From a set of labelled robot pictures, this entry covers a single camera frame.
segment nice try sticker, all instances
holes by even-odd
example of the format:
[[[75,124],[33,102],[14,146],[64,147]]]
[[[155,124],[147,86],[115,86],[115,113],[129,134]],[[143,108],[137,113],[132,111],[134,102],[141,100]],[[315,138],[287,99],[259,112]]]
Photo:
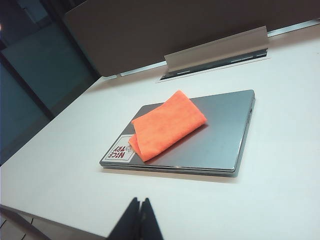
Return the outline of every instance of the nice try sticker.
[[[129,163],[135,151],[128,143],[133,134],[121,135],[103,158],[103,162]]]

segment table surface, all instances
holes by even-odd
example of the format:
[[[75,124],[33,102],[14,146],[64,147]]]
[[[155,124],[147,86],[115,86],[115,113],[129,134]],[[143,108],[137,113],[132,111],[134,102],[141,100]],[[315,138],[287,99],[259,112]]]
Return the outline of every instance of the table surface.
[[[101,77],[1,167],[1,204],[107,236],[133,197],[165,239],[319,239],[320,25],[269,38],[269,59],[156,83],[166,66]],[[238,177],[103,169],[139,108],[255,91]]]

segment gray laptop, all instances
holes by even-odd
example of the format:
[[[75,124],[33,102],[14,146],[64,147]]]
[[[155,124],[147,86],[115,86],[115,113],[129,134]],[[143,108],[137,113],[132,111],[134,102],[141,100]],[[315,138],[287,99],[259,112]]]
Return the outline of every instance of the gray laptop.
[[[253,90],[191,98],[207,118],[199,127],[160,155],[143,162],[128,144],[135,133],[129,122],[100,161],[107,169],[236,177],[238,175],[251,113]],[[143,106],[133,119],[161,103]]]

